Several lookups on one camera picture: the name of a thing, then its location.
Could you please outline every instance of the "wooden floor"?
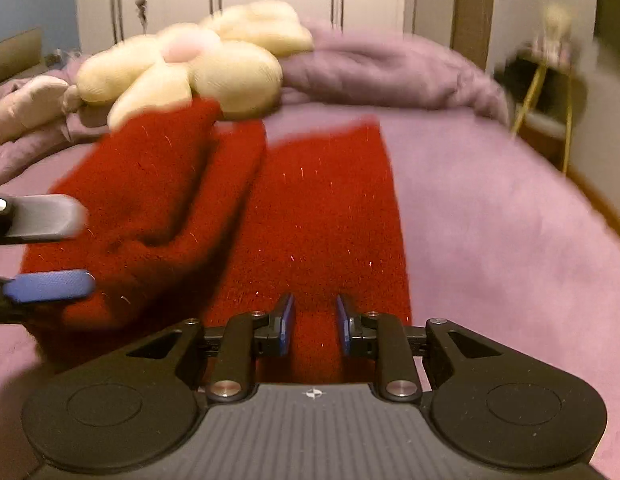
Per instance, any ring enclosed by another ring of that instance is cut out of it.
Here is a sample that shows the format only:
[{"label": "wooden floor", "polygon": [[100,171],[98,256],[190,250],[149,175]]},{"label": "wooden floor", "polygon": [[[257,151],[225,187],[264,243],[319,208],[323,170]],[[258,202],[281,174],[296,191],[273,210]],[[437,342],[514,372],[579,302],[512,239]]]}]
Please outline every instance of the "wooden floor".
[{"label": "wooden floor", "polygon": [[[549,137],[526,124],[521,127],[519,136],[536,152],[547,158],[556,168],[560,168],[563,155],[563,142]],[[611,229],[620,237],[620,215],[613,206],[592,186],[587,179],[571,166],[568,167],[568,178],[576,184],[587,199],[606,220]]]}]

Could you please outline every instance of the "wooden headboard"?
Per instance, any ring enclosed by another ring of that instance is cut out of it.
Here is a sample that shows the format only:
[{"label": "wooden headboard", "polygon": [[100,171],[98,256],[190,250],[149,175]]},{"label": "wooden headboard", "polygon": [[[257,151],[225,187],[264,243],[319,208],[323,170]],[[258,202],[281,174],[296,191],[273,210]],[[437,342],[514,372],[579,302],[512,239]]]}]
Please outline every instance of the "wooden headboard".
[{"label": "wooden headboard", "polygon": [[41,29],[33,28],[0,41],[0,82],[14,76],[33,76],[45,69],[41,40]]}]

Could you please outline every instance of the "red knitted fabric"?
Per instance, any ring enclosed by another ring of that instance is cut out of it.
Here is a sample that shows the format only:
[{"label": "red knitted fabric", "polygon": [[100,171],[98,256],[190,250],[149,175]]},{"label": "red knitted fabric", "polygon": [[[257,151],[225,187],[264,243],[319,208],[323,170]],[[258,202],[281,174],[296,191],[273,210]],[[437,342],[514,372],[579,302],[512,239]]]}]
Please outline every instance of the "red knitted fabric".
[{"label": "red knitted fabric", "polygon": [[130,121],[56,187],[87,207],[88,228],[30,246],[23,271],[86,268],[99,288],[63,308],[54,330],[31,332],[53,360],[74,365],[186,317],[212,326],[270,310],[290,291],[291,355],[261,363],[261,380],[370,380],[368,363],[341,358],[336,294],[410,321],[378,125],[313,132],[263,156],[261,123],[218,135],[217,114],[197,100]]}]

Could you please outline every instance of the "blue gripper pad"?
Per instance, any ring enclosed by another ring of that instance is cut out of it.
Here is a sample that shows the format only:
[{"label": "blue gripper pad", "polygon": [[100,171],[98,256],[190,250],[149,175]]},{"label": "blue gripper pad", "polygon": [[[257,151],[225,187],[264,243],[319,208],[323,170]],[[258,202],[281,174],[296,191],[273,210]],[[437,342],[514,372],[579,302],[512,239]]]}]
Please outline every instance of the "blue gripper pad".
[{"label": "blue gripper pad", "polygon": [[14,303],[43,303],[87,298],[95,282],[87,270],[58,270],[20,274],[3,288]]}]

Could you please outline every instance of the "blue finger pad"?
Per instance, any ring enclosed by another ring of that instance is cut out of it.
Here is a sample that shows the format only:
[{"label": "blue finger pad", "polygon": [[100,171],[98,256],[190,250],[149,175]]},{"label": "blue finger pad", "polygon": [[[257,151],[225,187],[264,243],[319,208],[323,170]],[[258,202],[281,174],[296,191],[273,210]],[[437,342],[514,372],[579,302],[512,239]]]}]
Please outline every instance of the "blue finger pad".
[{"label": "blue finger pad", "polygon": [[343,305],[341,296],[337,296],[337,329],[339,331],[339,341],[341,342],[343,355],[349,355],[349,317],[347,316],[346,307]]},{"label": "blue finger pad", "polygon": [[59,270],[20,274],[4,285],[4,295],[14,303],[81,300],[96,284],[87,270]]},{"label": "blue finger pad", "polygon": [[281,333],[279,335],[279,349],[281,357],[285,357],[290,349],[292,329],[295,325],[295,297],[290,294],[283,316],[281,316]]}]

